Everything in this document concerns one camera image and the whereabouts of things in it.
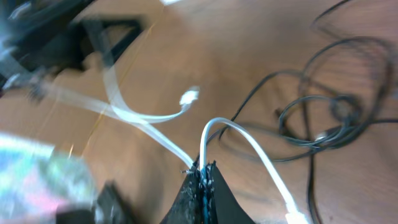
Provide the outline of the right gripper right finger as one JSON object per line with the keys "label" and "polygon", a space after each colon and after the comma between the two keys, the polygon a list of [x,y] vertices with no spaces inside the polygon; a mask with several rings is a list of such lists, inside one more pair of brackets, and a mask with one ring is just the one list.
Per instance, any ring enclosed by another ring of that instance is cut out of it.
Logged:
{"label": "right gripper right finger", "polygon": [[205,166],[205,223],[255,224],[239,205],[216,162]]}

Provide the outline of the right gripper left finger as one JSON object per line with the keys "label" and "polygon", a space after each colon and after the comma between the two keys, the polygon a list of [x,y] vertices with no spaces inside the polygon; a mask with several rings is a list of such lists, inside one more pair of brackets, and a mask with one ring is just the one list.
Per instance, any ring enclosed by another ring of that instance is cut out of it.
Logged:
{"label": "right gripper left finger", "polygon": [[202,197],[199,171],[189,170],[170,210],[160,224],[201,224]]}

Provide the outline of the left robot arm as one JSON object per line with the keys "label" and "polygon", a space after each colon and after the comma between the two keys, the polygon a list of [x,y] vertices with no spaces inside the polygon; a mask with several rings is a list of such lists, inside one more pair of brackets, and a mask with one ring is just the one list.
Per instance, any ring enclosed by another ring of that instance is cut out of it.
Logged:
{"label": "left robot arm", "polygon": [[140,17],[76,17],[93,0],[1,1],[1,94],[29,90],[41,100],[47,75],[84,71],[100,52],[111,67],[143,32]]}

